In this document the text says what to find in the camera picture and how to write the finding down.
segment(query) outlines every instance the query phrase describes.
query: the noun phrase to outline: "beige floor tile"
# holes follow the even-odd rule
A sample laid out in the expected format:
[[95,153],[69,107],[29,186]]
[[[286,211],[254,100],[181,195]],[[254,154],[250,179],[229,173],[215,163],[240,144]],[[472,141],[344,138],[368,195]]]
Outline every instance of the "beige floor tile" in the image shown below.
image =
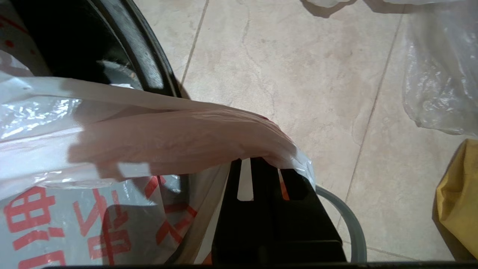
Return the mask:
[[[402,106],[406,16],[370,120],[347,204],[369,247],[420,260],[453,257],[432,221],[435,188],[462,136],[418,128]],[[339,231],[347,232],[342,221]]]
[[134,0],[181,81],[206,0]]
[[344,199],[399,18],[362,1],[324,19],[299,0],[211,0],[184,86],[276,122]]
[[[347,258],[347,261],[350,262],[350,255],[351,255],[350,243],[344,242],[343,249],[344,249],[345,257]],[[367,261],[368,262],[373,262],[373,261],[399,261],[400,262],[400,261],[413,261],[413,259],[368,248]]]

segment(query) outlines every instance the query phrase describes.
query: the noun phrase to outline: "gray hose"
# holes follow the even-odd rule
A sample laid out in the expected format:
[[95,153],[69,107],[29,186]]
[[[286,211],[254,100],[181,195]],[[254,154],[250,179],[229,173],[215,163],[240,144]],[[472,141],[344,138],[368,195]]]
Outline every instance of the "gray hose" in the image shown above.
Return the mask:
[[365,243],[365,236],[363,235],[359,220],[352,210],[344,203],[344,201],[326,189],[321,188],[319,185],[315,186],[315,192],[317,195],[329,200],[329,202],[337,208],[347,224],[348,233],[350,234],[350,243],[352,245],[350,261],[367,262],[367,244]]

